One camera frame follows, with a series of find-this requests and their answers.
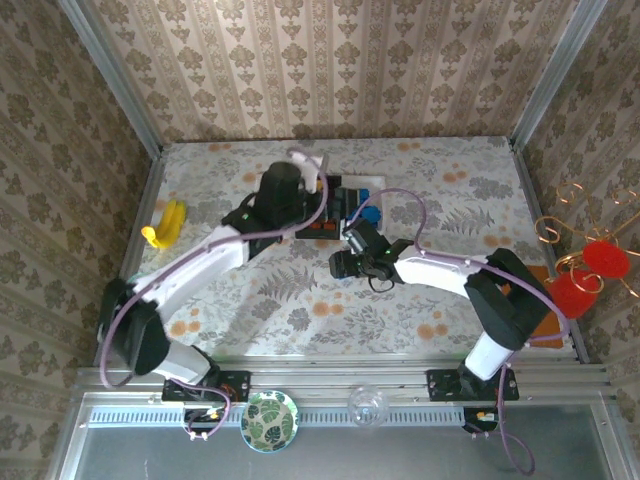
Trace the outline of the white plastic container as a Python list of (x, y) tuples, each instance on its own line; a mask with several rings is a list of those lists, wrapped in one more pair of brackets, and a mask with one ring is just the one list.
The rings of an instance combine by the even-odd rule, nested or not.
[[(373, 195), (374, 193), (387, 188), (386, 177), (379, 175), (371, 176), (342, 174), (341, 186), (348, 189), (367, 189), (370, 195)], [(368, 203), (368, 206), (371, 205), (377, 207), (380, 210), (381, 219), (378, 222), (377, 230), (380, 234), (385, 234), (388, 224), (387, 220), (389, 217), (387, 199), (382, 195), (376, 196)]]

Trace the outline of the aluminium table side rail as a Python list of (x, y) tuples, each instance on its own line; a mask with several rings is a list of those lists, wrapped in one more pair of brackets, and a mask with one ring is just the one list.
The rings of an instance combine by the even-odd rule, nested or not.
[[(511, 141), (508, 141), (508, 146), (512, 153), (516, 171), (519, 176), (520, 185), (524, 191), (524, 196), (529, 207), (530, 215), (533, 222), (542, 216), (543, 212), (539, 205), (538, 198), (533, 186), (533, 182), (526, 167), (526, 163), (522, 152), (517, 149)], [(548, 243), (541, 242), (541, 250), (545, 261), (546, 268), (548, 270), (547, 280), (554, 280), (557, 276), (555, 269), (556, 255), (552, 246)], [(575, 319), (562, 320), (558, 318), (558, 325), (560, 332), (563, 334), (562, 339), (570, 339), (571, 344), (575, 350), (577, 360), (581, 364), (590, 364), (591, 359), (587, 352), (585, 342), (580, 332), (579, 325)]]

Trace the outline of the red round disc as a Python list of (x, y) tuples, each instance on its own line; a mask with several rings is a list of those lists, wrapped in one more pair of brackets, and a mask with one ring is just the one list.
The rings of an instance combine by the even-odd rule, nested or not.
[(607, 241), (595, 241), (582, 251), (584, 263), (595, 274), (621, 279), (630, 270), (631, 263), (624, 250)]

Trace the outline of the orange flat board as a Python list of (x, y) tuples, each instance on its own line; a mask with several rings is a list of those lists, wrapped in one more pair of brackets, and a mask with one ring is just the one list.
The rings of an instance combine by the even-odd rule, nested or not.
[(550, 348), (559, 348), (562, 345), (562, 341), (558, 339), (539, 340), (539, 337), (549, 337), (562, 332), (557, 315), (544, 302), (510, 281), (506, 281), (500, 289), (511, 305), (508, 318), (503, 322), (504, 329), (511, 337)]

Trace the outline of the aluminium frame post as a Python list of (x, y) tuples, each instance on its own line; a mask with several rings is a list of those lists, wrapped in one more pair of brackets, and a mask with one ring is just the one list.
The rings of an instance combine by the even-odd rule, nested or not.
[(153, 126), (144, 102), (135, 92), (134, 82), (127, 75), (126, 65), (110, 40), (99, 15), (89, 0), (58, 0), (91, 59), (131, 123), (137, 138), (152, 161), (162, 154), (163, 141)]
[(510, 137), (513, 150), (521, 151), (530, 140), (607, 3), (579, 0)]

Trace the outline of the yellow toy banana bunch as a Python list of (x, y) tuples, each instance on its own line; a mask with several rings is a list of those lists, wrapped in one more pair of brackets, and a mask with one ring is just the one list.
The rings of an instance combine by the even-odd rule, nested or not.
[(172, 199), (168, 202), (156, 227), (144, 226), (141, 235), (147, 243), (156, 249), (171, 247), (180, 235), (186, 219), (187, 207), (183, 201)]

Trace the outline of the black plastic container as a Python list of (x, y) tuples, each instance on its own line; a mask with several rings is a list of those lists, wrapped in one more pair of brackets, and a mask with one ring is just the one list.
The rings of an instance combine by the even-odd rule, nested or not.
[[(331, 203), (338, 203), (338, 204), (345, 204), (344, 202), (340, 202), (340, 201), (335, 201), (331, 198), (331, 193), (330, 191), (336, 187), (342, 187), (341, 186), (341, 175), (329, 175), (327, 177), (327, 181), (328, 181), (328, 198), (327, 198), (327, 202), (325, 204), (325, 207), (321, 213), (321, 215), (313, 222), (313, 223), (321, 223), (323, 225), (323, 223), (329, 222), (329, 223), (335, 223), (335, 222), (331, 222), (328, 220), (327, 218), (327, 207), (331, 204)], [(337, 230), (336, 231), (326, 231), (326, 230), (312, 230), (310, 229), (310, 225), (303, 230), (300, 230), (298, 232), (295, 233), (295, 237), (297, 239), (314, 239), (314, 240), (339, 240), (341, 238), (341, 230), (342, 230), (342, 225), (343, 225), (343, 221), (341, 221), (340, 223), (335, 223)]]

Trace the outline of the green leaf pattern bowl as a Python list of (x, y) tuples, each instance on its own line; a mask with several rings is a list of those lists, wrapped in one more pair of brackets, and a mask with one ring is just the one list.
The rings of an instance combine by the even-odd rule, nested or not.
[(241, 418), (241, 435), (246, 445), (258, 453), (277, 453), (295, 438), (299, 409), (284, 392), (267, 390), (249, 398)]

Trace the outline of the grey metal shelf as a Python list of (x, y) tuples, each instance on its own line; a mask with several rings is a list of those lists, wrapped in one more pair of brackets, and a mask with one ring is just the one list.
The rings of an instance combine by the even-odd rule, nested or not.
[(299, 426), (270, 454), (246, 445), (241, 407), (208, 440), (190, 439), (184, 425), (82, 423), (94, 407), (147, 406), (160, 405), (83, 400), (64, 423), (45, 480), (640, 480), (611, 399), (511, 402), (503, 433), (476, 436), (462, 427)]

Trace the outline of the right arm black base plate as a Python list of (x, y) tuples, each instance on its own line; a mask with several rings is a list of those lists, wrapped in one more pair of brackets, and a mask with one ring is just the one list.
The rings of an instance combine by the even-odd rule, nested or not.
[(515, 401), (520, 398), (515, 374), (506, 370), (504, 382), (500, 382), (501, 373), (497, 372), (489, 380), (480, 380), (475, 376), (457, 369), (431, 369), (425, 372), (428, 395), (434, 402), (452, 401), (496, 401), (499, 386), (503, 387), (503, 398)]

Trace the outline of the clear glass ball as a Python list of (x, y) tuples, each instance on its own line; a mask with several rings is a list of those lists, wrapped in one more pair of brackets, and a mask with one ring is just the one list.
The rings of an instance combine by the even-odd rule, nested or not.
[(362, 385), (351, 392), (347, 409), (351, 421), (356, 426), (379, 427), (388, 418), (389, 400), (379, 387)]

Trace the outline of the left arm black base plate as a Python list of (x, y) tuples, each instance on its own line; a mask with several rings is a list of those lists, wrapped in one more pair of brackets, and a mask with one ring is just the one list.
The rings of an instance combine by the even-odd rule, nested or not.
[[(249, 371), (219, 371), (205, 378), (201, 386), (225, 392), (232, 403), (246, 402), (250, 379)], [(161, 399), (163, 402), (223, 402), (223, 398), (216, 393), (185, 388), (171, 380), (164, 382)]]

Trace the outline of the small black connector box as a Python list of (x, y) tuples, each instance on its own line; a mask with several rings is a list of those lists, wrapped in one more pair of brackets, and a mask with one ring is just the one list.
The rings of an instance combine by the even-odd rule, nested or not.
[(226, 412), (224, 407), (200, 408), (184, 410), (184, 426), (191, 428), (212, 429), (216, 427)]
[(470, 434), (494, 432), (498, 428), (499, 413), (496, 407), (464, 407), (463, 429)]

